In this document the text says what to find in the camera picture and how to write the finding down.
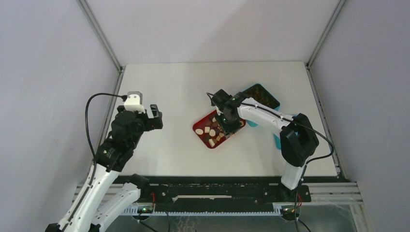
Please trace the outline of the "red chocolate tray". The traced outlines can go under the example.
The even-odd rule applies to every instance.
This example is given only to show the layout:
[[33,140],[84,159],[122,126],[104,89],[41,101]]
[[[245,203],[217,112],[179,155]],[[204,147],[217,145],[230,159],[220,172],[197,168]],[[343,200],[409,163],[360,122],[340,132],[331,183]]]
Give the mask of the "red chocolate tray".
[[216,120],[217,111],[214,110],[202,119],[195,122],[192,126],[193,132],[209,148],[214,149],[235,135],[225,135],[222,127]]

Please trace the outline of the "teal chocolate box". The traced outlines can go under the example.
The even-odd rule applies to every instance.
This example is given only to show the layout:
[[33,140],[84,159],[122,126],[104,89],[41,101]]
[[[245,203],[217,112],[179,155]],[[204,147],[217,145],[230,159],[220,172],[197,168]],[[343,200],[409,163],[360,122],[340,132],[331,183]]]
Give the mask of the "teal chocolate box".
[[261,84],[254,84],[245,89],[243,93],[271,109],[278,111],[280,108],[280,102]]

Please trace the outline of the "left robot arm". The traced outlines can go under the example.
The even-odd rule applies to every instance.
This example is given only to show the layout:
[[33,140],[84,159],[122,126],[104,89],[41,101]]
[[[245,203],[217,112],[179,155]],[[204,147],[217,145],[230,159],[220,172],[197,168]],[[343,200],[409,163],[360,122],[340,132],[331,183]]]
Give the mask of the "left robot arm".
[[111,131],[99,145],[85,184],[66,215],[45,229],[47,232],[104,232],[133,202],[150,198],[149,180],[141,175],[129,177],[121,190],[105,205],[107,191],[133,156],[144,132],[163,128],[162,112],[150,105],[149,118],[142,106],[119,106]]

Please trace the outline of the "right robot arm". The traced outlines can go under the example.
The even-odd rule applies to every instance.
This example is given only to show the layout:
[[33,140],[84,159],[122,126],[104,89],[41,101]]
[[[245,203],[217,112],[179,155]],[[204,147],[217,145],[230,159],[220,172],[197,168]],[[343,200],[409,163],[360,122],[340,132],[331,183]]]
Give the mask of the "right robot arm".
[[285,169],[281,177],[280,197],[292,201],[298,196],[298,186],[305,172],[307,159],[319,145],[319,140],[308,117],[283,114],[249,95],[238,92],[232,96],[223,89],[207,94],[211,105],[216,108],[215,116],[225,137],[239,131],[243,120],[251,121],[264,127],[279,138],[281,154],[285,159]]

